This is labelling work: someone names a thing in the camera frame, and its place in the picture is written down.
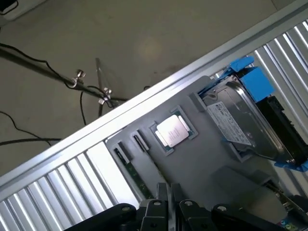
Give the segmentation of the black stand pole with clamps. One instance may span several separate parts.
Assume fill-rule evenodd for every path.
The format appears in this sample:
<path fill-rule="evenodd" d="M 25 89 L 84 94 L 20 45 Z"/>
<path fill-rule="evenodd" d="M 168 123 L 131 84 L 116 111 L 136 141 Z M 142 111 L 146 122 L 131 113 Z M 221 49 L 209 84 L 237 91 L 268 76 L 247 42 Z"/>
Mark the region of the black stand pole with clamps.
<path fill-rule="evenodd" d="M 46 60 L 39 60 L 39 59 L 30 57 L 29 55 L 25 54 L 21 50 L 11 45 L 0 43 L 0 58 L 8 60 L 26 69 L 32 70 L 43 76 L 49 77 L 59 82 L 62 82 L 69 89 L 78 90 L 78 91 L 87 93 L 98 99 L 104 99 L 112 103 L 115 101 L 118 101 L 118 102 L 128 101 L 128 99 L 125 99 L 125 98 L 108 97 L 107 94 L 103 92 L 103 90 L 100 90 L 98 88 L 87 87 L 77 78 L 68 78 L 63 75 L 60 75 L 54 69 L 51 68 L 51 66 Z"/>

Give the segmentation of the graphics card with metal bracket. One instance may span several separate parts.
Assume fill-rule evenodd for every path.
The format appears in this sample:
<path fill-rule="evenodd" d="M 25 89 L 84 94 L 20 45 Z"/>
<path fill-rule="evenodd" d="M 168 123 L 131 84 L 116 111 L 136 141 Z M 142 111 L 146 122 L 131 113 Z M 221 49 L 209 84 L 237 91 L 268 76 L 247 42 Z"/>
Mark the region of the graphics card with metal bracket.
<path fill-rule="evenodd" d="M 256 103 L 258 109 L 270 124 L 287 153 L 275 159 L 275 165 L 300 172 L 308 171 L 308 144 L 296 131 L 284 114 L 284 108 L 275 96 L 266 97 Z"/>

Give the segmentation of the open PC case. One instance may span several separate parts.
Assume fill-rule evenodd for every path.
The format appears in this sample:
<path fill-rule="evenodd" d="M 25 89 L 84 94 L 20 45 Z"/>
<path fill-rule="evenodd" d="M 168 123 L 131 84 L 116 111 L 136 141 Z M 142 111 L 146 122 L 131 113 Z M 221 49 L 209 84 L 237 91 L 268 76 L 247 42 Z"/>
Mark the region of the open PC case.
<path fill-rule="evenodd" d="M 300 195 L 287 195 L 272 180 L 263 186 L 275 193 L 286 210 L 287 215 L 277 225 L 286 231 L 308 231 L 308 199 Z"/>

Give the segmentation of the silver hard disk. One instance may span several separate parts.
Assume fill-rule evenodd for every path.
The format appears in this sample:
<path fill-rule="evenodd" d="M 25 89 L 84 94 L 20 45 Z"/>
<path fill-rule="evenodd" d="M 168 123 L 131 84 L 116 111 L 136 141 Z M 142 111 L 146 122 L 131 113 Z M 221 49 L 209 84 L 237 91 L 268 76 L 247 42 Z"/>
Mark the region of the silver hard disk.
<path fill-rule="evenodd" d="M 276 162 L 293 161 L 237 77 L 218 79 L 199 96 L 223 139 L 240 155 L 257 155 Z"/>

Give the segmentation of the green RAM stick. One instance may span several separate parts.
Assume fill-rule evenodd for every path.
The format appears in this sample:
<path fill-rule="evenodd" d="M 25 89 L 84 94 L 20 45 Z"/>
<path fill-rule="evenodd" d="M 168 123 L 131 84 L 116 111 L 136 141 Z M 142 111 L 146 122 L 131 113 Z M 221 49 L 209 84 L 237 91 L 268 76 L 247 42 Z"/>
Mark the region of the green RAM stick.
<path fill-rule="evenodd" d="M 152 199 L 153 198 L 152 193 L 150 192 L 150 190 L 148 189 L 148 187 L 138 174 L 137 170 L 135 169 L 135 167 L 133 166 L 129 157 L 127 157 L 123 149 L 121 147 L 116 147 L 114 148 L 114 152 L 124 165 L 125 169 L 127 170 L 128 174 L 132 178 L 133 182 L 135 183 L 136 187 L 138 188 L 142 196 L 145 199 Z"/>

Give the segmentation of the silver CPU chip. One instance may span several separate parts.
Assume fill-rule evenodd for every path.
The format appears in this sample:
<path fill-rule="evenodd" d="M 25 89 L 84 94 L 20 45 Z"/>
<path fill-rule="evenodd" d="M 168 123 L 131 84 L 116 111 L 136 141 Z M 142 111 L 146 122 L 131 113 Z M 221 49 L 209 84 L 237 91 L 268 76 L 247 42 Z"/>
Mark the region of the silver CPU chip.
<path fill-rule="evenodd" d="M 156 127 L 156 136 L 165 147 L 174 147 L 189 137 L 191 131 L 182 116 L 172 115 Z"/>

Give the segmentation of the gray parts rack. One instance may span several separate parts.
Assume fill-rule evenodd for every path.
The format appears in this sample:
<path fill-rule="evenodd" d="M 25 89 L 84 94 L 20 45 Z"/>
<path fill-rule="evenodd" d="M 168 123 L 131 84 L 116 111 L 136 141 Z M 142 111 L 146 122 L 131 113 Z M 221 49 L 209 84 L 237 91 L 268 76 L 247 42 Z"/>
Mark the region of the gray parts rack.
<path fill-rule="evenodd" d="M 114 152 L 114 148 L 121 147 L 152 193 L 160 182 L 178 183 L 189 199 L 209 209 L 219 203 L 230 204 L 241 194 L 252 197 L 252 192 L 260 192 L 268 196 L 261 185 L 277 178 L 269 161 L 236 153 L 222 140 L 211 118 L 199 112 L 190 98 L 209 82 L 208 77 L 200 78 L 123 128 L 107 141 L 108 150 L 129 182 L 134 183 Z M 154 130 L 176 113 L 183 116 L 193 135 L 166 150 Z"/>

